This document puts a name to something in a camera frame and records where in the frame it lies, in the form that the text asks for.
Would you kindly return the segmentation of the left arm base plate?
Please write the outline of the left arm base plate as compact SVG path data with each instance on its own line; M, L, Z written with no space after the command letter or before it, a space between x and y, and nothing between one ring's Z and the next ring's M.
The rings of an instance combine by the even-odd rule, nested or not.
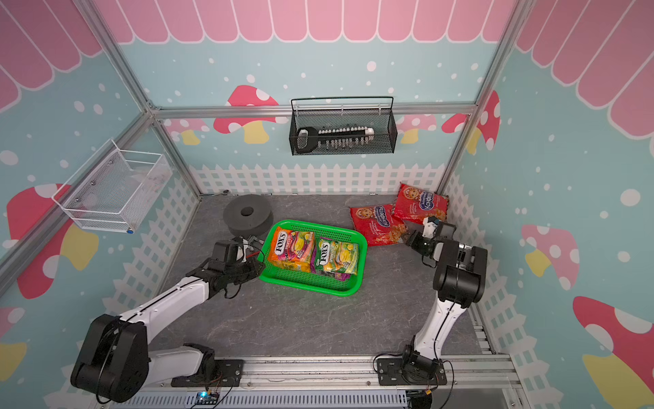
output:
M190 376L176 377L170 382L173 388L238 387L244 374L244 360L213 360L202 363Z

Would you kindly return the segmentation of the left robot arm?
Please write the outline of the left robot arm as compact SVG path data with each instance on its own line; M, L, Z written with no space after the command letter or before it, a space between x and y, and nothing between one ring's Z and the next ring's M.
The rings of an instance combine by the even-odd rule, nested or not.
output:
M90 324L70 375L71 386L92 393L101 404L127 402L143 386L170 380L206 389L225 378L214 349L184 344L150 351L149 345L170 324L216 295L229 298L265 268L255 236L215 243L199 266L170 289L120 315L101 315Z

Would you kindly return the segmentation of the orange Fox's candy bag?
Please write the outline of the orange Fox's candy bag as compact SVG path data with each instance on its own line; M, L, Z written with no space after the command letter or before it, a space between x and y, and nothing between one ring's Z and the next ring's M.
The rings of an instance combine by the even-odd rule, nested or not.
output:
M313 232L276 228L267 260L280 269L310 273L315 244Z

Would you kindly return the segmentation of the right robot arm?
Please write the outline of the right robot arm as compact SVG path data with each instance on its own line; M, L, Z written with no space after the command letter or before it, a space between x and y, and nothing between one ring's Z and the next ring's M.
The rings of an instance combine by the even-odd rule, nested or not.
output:
M456 226L435 216L424 218L422 226L405 243L434 271L436 298L426 323L405 347L402 371L444 383L441 352L458 318L484 295L488 250L455 240Z

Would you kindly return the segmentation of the green plastic basket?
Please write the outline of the green plastic basket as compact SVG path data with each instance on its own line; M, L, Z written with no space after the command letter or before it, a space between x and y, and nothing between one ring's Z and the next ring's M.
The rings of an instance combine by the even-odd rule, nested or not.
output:
M269 250L274 243L274 235L277 228L294 231L307 231L316 234L316 237L327 238L338 241L351 242L359 246L359 260L357 274L346 281L338 281L320 274L304 273L300 271L281 269L270 264L267 260ZM318 223L310 223L295 220L283 220L275 223L269 231L262 247L262 252L257 259L265 263L259 278L268 284L286 286L304 291L313 291L336 297L350 297L362 286L364 279L364 268L368 252L368 243L365 237L354 230L338 228Z

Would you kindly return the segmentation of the red candy bag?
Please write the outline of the red candy bag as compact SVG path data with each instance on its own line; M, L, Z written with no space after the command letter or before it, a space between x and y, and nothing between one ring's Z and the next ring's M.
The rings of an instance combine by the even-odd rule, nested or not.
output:
M394 245L402 242L407 227L393 212L393 204L350 209L355 230L366 238L369 246Z
M448 207L447 197L402 183L393 215L404 222L415 224L422 224L427 217L435 217L444 222Z

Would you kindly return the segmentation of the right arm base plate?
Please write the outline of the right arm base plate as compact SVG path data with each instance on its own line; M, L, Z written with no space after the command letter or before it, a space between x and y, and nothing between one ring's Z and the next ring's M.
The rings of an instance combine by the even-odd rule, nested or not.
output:
M383 356L373 364L381 386L415 385L429 388L448 384L441 361Z

